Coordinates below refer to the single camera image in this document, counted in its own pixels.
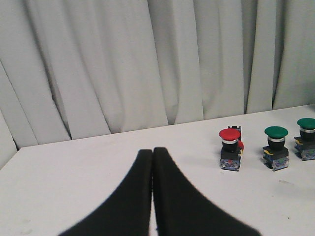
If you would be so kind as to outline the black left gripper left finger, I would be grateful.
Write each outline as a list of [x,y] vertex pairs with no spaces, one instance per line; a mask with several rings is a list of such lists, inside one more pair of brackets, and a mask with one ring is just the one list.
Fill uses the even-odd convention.
[[129,172],[97,209],[62,236],[147,236],[151,216],[153,152],[139,150]]

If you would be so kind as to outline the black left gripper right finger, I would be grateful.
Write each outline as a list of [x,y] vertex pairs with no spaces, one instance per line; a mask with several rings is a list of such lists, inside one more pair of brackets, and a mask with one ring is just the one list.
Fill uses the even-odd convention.
[[153,195],[160,236],[260,235],[203,196],[164,147],[153,153]]

